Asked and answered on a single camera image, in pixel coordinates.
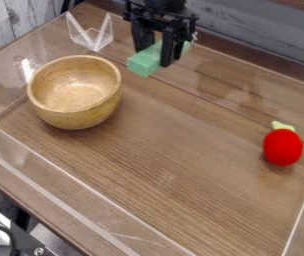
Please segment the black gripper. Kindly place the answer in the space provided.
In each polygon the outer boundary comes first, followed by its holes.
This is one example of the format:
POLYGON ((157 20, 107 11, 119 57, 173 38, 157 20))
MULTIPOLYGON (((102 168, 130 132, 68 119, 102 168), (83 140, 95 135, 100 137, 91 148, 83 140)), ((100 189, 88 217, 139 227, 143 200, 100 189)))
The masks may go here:
POLYGON ((163 32, 161 65, 169 67, 182 57, 185 41, 197 37, 199 15, 187 0, 126 0, 124 19, 138 52, 155 44, 155 32, 163 32))

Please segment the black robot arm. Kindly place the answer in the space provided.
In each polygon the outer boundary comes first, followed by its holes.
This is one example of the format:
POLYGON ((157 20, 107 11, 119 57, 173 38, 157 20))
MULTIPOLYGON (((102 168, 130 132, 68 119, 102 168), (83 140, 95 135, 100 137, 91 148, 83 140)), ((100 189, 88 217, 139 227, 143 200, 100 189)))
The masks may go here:
POLYGON ((135 50, 142 52, 157 42, 162 33, 161 64, 169 67, 182 57, 187 42, 195 40, 198 14, 187 0, 124 0, 124 19, 131 22, 135 50))

